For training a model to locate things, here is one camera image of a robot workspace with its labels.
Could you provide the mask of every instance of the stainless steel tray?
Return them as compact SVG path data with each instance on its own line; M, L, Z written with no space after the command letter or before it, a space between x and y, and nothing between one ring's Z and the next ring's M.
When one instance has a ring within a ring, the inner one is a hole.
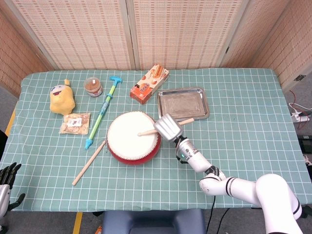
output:
M182 121L192 117L207 118L210 113L205 91L199 87L161 90L157 103L159 118L169 113L177 121Z

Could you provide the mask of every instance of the drumstick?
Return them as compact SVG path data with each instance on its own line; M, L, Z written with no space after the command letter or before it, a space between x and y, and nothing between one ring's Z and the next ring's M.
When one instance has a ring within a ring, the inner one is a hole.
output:
M184 125L184 124L192 123L192 122L194 122L194 118L189 118L187 120L178 122L178 124ZM149 135L149 134L153 134L153 133L157 133L157 130L156 129L152 129L152 130L148 130L148 131L143 132L143 133L138 133L137 135L140 137L140 136Z
M105 145L106 140L103 141L103 143L97 148L97 150L94 152L94 154L92 155L92 157L89 159L89 161L87 162L87 164L83 167L83 169L81 170L81 172L78 174L78 176L76 177L76 179L73 181L72 185L76 185L77 182L80 180L80 178L82 177L82 175L85 173L85 171L88 169L88 167L91 165L91 163L93 162L93 160L96 158L96 156L99 154L99 152L101 151L101 149L103 148L103 146Z

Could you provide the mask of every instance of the green checkered tablecloth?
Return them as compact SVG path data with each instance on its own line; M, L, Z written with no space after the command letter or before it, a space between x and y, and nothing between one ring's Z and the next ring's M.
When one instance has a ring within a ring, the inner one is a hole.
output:
M72 182L105 138L111 122L128 111L144 111L158 119L156 94L145 105L129 97L145 71L52 71L35 73L22 81L16 118L0 163L22 163L11 201L26 198L18 209L31 211L178 210L210 208L189 165L175 158L173 143L162 141L153 160L124 165L106 152L96 157L82 179ZM60 135L62 115L49 110L51 87L69 79L74 92L74 113L91 113L95 123L104 95L90 97L83 88L87 77L98 77L108 93L120 76L123 83L103 118L95 142L84 149L87 136ZM184 135L226 176L256 181L267 173L286 179L301 203L312 203L312 184L277 77L269 69L171 70L161 89L199 86L205 89L210 116L184 126ZM217 207L249 207L227 196Z

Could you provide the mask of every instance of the drum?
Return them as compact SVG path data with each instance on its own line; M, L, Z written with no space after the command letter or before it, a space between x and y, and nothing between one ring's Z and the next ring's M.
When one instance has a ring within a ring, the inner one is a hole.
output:
M138 136L154 128L147 114L134 111L118 116L107 132L107 148L122 163L138 165L152 159L160 149L160 134Z

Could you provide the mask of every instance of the yellow plush toy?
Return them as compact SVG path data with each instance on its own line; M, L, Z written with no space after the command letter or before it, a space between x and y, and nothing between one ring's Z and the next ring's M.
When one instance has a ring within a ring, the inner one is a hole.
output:
M50 110L53 113L68 115L75 107L73 90L69 87L69 80L64 80L65 85L57 85L50 92Z

